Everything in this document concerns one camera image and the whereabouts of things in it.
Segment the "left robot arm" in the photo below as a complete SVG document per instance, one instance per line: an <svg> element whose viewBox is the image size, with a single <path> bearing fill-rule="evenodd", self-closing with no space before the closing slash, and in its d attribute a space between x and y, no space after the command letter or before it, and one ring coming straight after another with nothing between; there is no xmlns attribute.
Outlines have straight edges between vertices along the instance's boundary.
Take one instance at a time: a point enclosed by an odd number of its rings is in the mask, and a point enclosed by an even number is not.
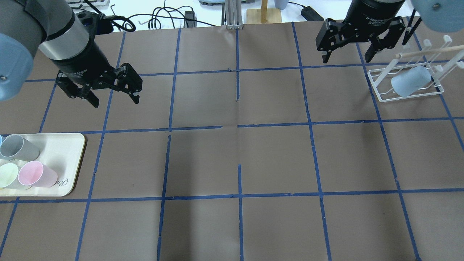
<svg viewBox="0 0 464 261"><path fill-rule="evenodd" d="M56 84L71 99L99 106L94 90L120 91L139 103L143 80L124 63L116 68L95 43L96 35L114 27L133 32L135 25L123 16L106 16L99 10L75 13L64 0L1 1L1 101L21 90L41 51L59 69Z"/></svg>

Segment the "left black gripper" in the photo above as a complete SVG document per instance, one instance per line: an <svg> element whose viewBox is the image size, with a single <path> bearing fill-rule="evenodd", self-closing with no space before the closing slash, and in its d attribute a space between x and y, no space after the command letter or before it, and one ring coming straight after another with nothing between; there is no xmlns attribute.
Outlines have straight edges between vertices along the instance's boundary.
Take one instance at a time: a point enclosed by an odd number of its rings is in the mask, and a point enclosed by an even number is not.
<svg viewBox="0 0 464 261"><path fill-rule="evenodd" d="M88 44L78 55L64 60L54 59L53 63L60 70L56 76L56 84L70 99L87 100L97 108L99 98L91 91L89 84L99 81L103 75L109 84L115 83L115 91L128 94L135 104L140 102L139 92L142 90L143 80L139 74L129 63L124 63L117 69L112 67L97 44Z"/></svg>

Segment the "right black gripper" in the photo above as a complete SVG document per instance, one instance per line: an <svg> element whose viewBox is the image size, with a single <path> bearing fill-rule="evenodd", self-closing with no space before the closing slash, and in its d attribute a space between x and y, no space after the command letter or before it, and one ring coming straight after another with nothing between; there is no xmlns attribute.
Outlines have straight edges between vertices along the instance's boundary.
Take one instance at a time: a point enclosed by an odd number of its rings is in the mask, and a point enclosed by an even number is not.
<svg viewBox="0 0 464 261"><path fill-rule="evenodd" d="M392 49L405 30L403 18L397 16L404 0L353 0L344 20L324 20L315 38L323 64L331 53L348 43L370 42L365 61L386 49Z"/></svg>

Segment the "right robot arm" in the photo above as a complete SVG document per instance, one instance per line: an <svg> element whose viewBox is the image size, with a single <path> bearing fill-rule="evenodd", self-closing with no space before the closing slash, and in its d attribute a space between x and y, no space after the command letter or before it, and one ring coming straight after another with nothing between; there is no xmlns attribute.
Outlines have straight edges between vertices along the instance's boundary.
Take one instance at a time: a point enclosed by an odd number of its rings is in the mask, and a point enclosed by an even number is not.
<svg viewBox="0 0 464 261"><path fill-rule="evenodd" d="M405 45L423 22L436 32L457 32L463 29L462 0L413 0L412 16L420 17L414 25L406 25L398 16L403 0L353 0L342 22L327 18L315 38L316 49L323 52L326 64L330 55L349 43L369 42L364 55L366 62L384 49L392 49L404 35Z"/></svg>

